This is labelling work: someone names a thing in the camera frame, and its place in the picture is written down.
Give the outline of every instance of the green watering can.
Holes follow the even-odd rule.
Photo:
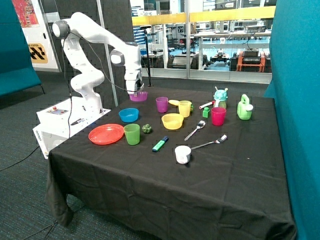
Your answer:
[[[241,101],[238,103],[236,113],[241,120],[249,120],[251,118],[252,110],[254,106],[250,104],[250,100],[247,95],[243,94]]]

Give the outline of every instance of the yellow railing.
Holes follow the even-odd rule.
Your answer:
[[[274,17],[275,10],[275,6],[265,6],[245,7],[219,11],[191,12],[190,22],[268,19]],[[156,16],[135,16],[132,18],[132,24],[133,26],[177,24],[185,23],[186,19],[187,16],[185,13],[164,14]]]

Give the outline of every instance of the fork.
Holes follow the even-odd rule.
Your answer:
[[[191,148],[191,150],[193,150],[193,149],[198,149],[198,148],[201,148],[201,147],[206,146],[206,145],[209,145],[209,144],[221,144],[221,143],[223,143],[225,140],[227,140],[227,138],[228,138],[227,135],[223,135],[222,137],[218,138],[218,139],[215,140],[215,141],[210,141],[210,142],[207,142],[207,143],[202,144],[202,145],[199,145],[199,146],[194,146],[194,147]]]

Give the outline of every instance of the metal spoon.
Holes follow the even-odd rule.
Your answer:
[[[205,121],[201,120],[200,122],[198,122],[198,124],[196,125],[196,129],[193,130],[184,140],[187,141],[198,129],[202,129],[205,125]]]

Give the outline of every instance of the blue bowl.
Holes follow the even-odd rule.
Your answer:
[[[125,123],[132,123],[138,119],[139,110],[136,108],[125,108],[119,112],[121,120]]]

